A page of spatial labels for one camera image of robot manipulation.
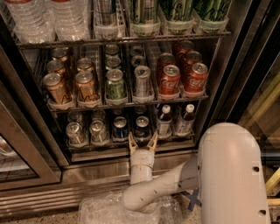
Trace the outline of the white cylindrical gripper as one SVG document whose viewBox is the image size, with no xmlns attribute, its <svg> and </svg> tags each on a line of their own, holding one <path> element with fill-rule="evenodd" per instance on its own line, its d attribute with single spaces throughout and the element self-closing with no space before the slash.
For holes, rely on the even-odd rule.
<svg viewBox="0 0 280 224">
<path fill-rule="evenodd" d="M 147 149 L 138 149 L 132 133 L 129 133 L 130 151 L 130 183 L 132 185 L 151 181 L 154 166 L 154 155 L 158 143 L 158 133 L 155 132 L 146 145 Z"/>
</svg>

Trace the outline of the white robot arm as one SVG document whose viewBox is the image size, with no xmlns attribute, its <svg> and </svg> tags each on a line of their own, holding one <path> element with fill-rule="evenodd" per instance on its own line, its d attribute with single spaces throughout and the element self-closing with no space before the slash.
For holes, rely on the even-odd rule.
<svg viewBox="0 0 280 224">
<path fill-rule="evenodd" d="M 130 160 L 130 186 L 122 196 L 131 211 L 149 211 L 155 199 L 199 189 L 201 224 L 270 224 L 261 152 L 243 127 L 222 122 L 209 128 L 199 151 L 157 178 Z"/>
</svg>

